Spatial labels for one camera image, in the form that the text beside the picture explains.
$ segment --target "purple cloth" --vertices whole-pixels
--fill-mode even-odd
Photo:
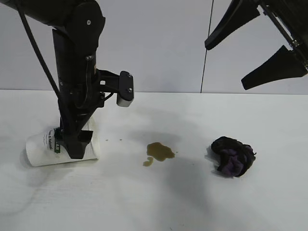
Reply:
[[[220,137],[211,145],[212,150],[220,155],[218,171],[227,177],[240,177],[256,159],[250,145],[228,138]]]

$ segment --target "spill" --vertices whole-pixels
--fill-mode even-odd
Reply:
[[[160,162],[165,161],[167,158],[172,159],[175,157],[171,148],[164,146],[159,142],[149,144],[147,154]]]
[[[143,166],[149,167],[149,166],[152,165],[153,161],[154,161],[154,158],[153,158],[153,157],[148,157],[148,161],[144,161],[144,162],[143,162]]]

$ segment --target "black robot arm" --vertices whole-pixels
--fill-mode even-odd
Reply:
[[[116,75],[96,69],[96,50],[105,25],[98,3],[94,0],[0,0],[0,3],[18,10],[22,19],[26,14],[54,27],[59,90],[54,86],[53,89],[61,115],[55,140],[72,159],[82,159],[93,133],[82,128],[94,111],[104,107],[114,93],[119,106],[127,107],[134,99],[130,73],[122,71]]]

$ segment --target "white container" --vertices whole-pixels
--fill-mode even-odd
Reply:
[[[98,159],[100,154],[100,143],[94,119],[91,117],[83,130],[93,131],[91,142],[87,145],[82,160]],[[54,140],[54,130],[43,132],[28,138],[26,142],[26,153],[32,166],[55,165],[67,162],[82,161],[71,159],[66,149],[57,145]]]

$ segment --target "white wall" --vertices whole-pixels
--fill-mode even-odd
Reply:
[[[230,3],[231,0],[214,0],[211,31]],[[268,60],[283,44],[287,46],[278,29],[261,14],[207,52],[203,92],[308,94],[307,76],[272,82],[248,91],[243,89],[241,79]]]
[[[130,71],[136,91],[200,92],[212,0],[99,0],[98,68]],[[29,20],[51,72],[51,28]],[[50,89],[17,12],[0,5],[0,89]]]

